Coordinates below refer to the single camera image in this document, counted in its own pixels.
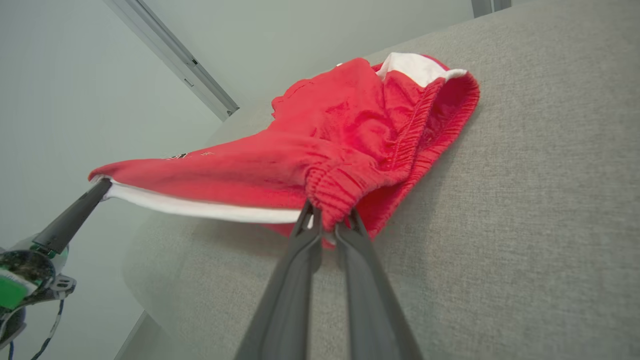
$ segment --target gray fabric surface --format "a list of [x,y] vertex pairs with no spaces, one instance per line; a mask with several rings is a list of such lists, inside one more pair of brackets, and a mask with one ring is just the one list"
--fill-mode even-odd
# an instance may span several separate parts
[[[471,71],[476,114],[375,243],[426,358],[640,358],[637,1],[530,3],[390,51]],[[270,109],[234,115],[227,142]],[[202,359],[232,359],[283,238],[158,214],[125,281]],[[312,359],[347,358],[342,274],[316,274]]]

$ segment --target red garment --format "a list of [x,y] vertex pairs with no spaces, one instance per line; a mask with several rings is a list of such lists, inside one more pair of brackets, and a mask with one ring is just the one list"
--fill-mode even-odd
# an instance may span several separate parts
[[[153,209],[245,222],[293,223],[309,198],[327,231],[357,205],[373,238],[478,98],[469,73],[425,56],[392,53],[373,67],[357,58],[274,99],[275,120],[256,135],[106,165],[89,178],[108,176],[109,196]],[[276,228],[288,235],[291,225]]]

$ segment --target white stripe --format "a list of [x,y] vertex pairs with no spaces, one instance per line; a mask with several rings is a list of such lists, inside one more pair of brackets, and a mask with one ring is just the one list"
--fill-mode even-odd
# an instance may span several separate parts
[[419,54],[391,53],[376,72],[384,80],[390,71],[399,71],[407,75],[421,87],[426,87],[437,78],[446,81],[464,76],[467,71],[461,69],[445,70],[437,62]]
[[180,199],[118,183],[113,179],[111,183],[111,188],[104,197],[105,200],[115,197],[144,208],[188,217],[215,218],[258,224],[291,224],[298,220],[301,211],[301,209],[253,208]]

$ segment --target green component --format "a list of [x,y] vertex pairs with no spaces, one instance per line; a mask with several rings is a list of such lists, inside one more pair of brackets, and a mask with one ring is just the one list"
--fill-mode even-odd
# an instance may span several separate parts
[[27,296],[27,288],[11,279],[0,277],[0,306],[15,309]]

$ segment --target cable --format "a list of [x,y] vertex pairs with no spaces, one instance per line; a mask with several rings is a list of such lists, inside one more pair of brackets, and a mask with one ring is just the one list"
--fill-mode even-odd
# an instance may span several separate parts
[[[60,318],[62,317],[62,309],[64,307],[65,307],[65,301],[64,300],[60,300],[60,308],[58,309],[58,315],[56,316],[56,321],[53,323],[53,326],[51,327],[51,331],[49,331],[49,337],[42,343],[42,346],[40,347],[40,351],[38,351],[31,358],[31,360],[37,360],[40,357],[40,355],[42,355],[44,350],[47,348],[47,345],[49,345],[49,342],[51,341],[51,338],[53,338],[53,334],[56,333],[56,329],[58,328],[58,324],[60,323]],[[13,341],[11,343],[9,343],[9,358],[8,358],[8,360],[13,360]]]

